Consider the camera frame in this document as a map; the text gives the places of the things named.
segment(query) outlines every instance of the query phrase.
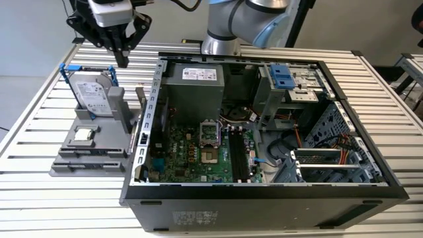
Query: blue plastic clip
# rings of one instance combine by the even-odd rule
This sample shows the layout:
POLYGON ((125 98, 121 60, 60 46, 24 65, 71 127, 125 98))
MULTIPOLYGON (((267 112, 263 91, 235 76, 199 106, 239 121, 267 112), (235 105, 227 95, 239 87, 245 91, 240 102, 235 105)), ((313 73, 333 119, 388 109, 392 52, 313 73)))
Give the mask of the blue plastic clip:
POLYGON ((116 78, 116 70, 112 66, 108 67, 108 71, 111 72, 112 75, 112 85, 119 87, 119 82, 117 82, 117 78, 116 78))
POLYGON ((285 65, 271 64, 271 77, 275 81, 275 88, 293 89, 295 81, 285 65))
POLYGON ((259 158, 253 158, 253 161, 257 161, 257 162, 260 162, 260 163, 264 163, 264 162, 265 162, 264 159, 259 159, 259 158))
POLYGON ((67 70, 68 71, 81 71, 81 66, 75 65, 75 64, 69 64, 67 70))
POLYGON ((61 76, 63 76, 63 78, 64 78, 64 80, 65 80, 65 83, 69 84, 69 78, 68 78, 68 76, 67 76, 65 66, 67 66, 65 63, 61 63, 61 64, 59 65, 59 72, 60 72, 60 74, 61 74, 61 76))

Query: cable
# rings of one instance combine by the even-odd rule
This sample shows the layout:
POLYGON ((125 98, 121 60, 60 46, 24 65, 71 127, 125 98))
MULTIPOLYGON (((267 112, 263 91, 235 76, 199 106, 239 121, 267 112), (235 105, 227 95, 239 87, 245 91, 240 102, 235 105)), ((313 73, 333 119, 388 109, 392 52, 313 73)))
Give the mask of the cable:
POLYGON ((348 135, 333 135, 323 140, 319 141, 319 143, 313 146, 313 148, 319 148, 319 145, 323 144, 324 142, 333 140, 336 138, 340 138, 341 136, 348 136, 348 135))
POLYGON ((269 157, 276 161, 279 159, 285 159, 285 158, 281 158, 279 156, 275 156, 272 154, 272 147, 276 146, 279 144, 279 142, 283 144, 283 146, 288 149, 288 150, 293 150, 295 147, 292 145, 289 145, 285 141, 284 141, 284 138, 287 136, 289 136, 292 133, 292 130, 287 130, 281 133, 280 135, 280 138, 277 138, 276 140, 273 140, 268 145, 267 145, 267 148, 265 148, 265 152, 267 154, 269 155, 269 157))
POLYGON ((347 154, 344 155, 344 164, 347 164, 348 154, 349 154, 349 151, 347 151, 347 154))
POLYGON ((344 150, 343 150, 343 148, 341 148, 341 154, 340 154, 340 156, 339 156, 339 162, 337 162, 339 165, 343 164, 343 157, 344 157, 344 150))
POLYGON ((228 123, 243 123, 248 122, 248 120, 229 120, 223 115, 220 115, 220 118, 224 119, 228 123))
POLYGON ((256 162, 259 162, 259 163, 264 163, 264 164, 267 164, 268 166, 271 166, 272 168, 277 168, 277 166, 271 165, 271 164, 269 164, 269 163, 267 163, 267 162, 265 162, 265 160, 263 160, 263 159, 253 158, 253 161, 256 161, 256 162))
POLYGON ((195 11, 201 3, 201 0, 197 0, 196 4, 192 8, 187 7, 179 0, 171 0, 173 3, 176 3, 185 11, 195 11))
POLYGON ((67 9, 67 4, 65 4, 65 1, 64 1, 64 0, 61 0, 61 3, 64 4, 64 9, 65 9, 67 18, 69 18, 69 14, 68 14, 68 9, 67 9))
POLYGON ((296 120, 295 120, 293 130, 295 130, 296 144, 297 144, 297 147, 301 148, 303 145, 301 145, 301 139, 299 138, 297 127, 296 127, 296 120))
POLYGON ((272 168, 277 168, 277 166, 271 165, 271 164, 269 164, 269 163, 267 163, 267 162, 261 162, 261 163, 267 164, 267 165, 268 165, 268 166, 271 166, 272 168))

